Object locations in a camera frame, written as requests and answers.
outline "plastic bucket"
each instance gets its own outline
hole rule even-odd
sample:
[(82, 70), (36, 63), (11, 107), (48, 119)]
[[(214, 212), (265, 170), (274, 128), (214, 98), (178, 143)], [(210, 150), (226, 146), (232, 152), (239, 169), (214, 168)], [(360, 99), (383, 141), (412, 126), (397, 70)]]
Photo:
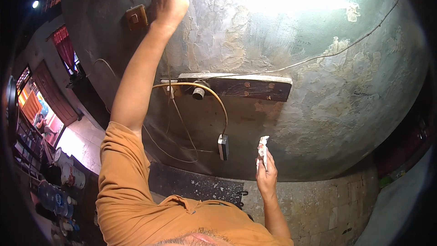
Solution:
[(54, 163), (55, 165), (61, 167), (64, 164), (74, 165), (73, 158), (69, 157), (64, 151), (62, 151), (62, 148), (58, 148), (55, 152), (54, 156)]
[(85, 174), (76, 167), (65, 163), (61, 166), (61, 182), (82, 189), (85, 186)]

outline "hand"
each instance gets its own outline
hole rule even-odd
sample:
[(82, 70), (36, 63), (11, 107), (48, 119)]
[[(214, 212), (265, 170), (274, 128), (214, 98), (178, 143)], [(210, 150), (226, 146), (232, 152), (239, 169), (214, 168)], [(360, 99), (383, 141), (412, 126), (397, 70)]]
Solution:
[(276, 181), (277, 181), (277, 170), (274, 165), (273, 156), (267, 149), (267, 169), (264, 167), (264, 163), (261, 160), (259, 162), (259, 167), (257, 171), (257, 185), (261, 196), (263, 197), (264, 203), (269, 203), (271, 201), (277, 202), (276, 197)]
[(153, 0), (151, 19), (155, 25), (163, 26), (172, 33), (176, 30), (187, 12), (189, 0)]

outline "door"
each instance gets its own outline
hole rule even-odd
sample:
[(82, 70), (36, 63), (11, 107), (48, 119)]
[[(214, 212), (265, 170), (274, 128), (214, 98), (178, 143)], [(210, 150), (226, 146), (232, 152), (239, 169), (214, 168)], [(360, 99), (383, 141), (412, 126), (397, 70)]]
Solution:
[(76, 112), (59, 90), (44, 60), (36, 68), (32, 78), (47, 104), (65, 126), (77, 120)]

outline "person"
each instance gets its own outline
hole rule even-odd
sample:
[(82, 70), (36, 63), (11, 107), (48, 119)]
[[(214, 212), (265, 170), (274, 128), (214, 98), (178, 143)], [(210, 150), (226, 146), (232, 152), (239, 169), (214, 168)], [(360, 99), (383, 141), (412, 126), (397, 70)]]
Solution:
[(96, 206), (104, 240), (108, 245), (293, 245), (278, 204), (277, 170), (269, 152), (267, 163), (271, 167), (266, 171), (260, 163), (256, 174), (264, 200), (265, 227), (221, 200), (172, 195), (160, 204), (153, 202), (142, 124), (158, 62), (189, 1), (154, 0), (152, 4), (156, 19), (126, 67), (101, 144)]
[(44, 115), (42, 115), (41, 113), (38, 114), (38, 120), (36, 123), (36, 128), (38, 129), (38, 131), (43, 134), (43, 133), (52, 133), (53, 135), (55, 135), (57, 132), (54, 132), (52, 130), (51, 127), (49, 127), (47, 125), (47, 120), (44, 119)]

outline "red curtain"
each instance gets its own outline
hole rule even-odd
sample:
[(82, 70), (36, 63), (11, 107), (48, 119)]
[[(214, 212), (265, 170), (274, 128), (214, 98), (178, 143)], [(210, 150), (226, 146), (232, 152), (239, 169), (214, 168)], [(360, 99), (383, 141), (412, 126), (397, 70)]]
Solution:
[(65, 25), (55, 31), (51, 37), (62, 60), (74, 71), (74, 49)]

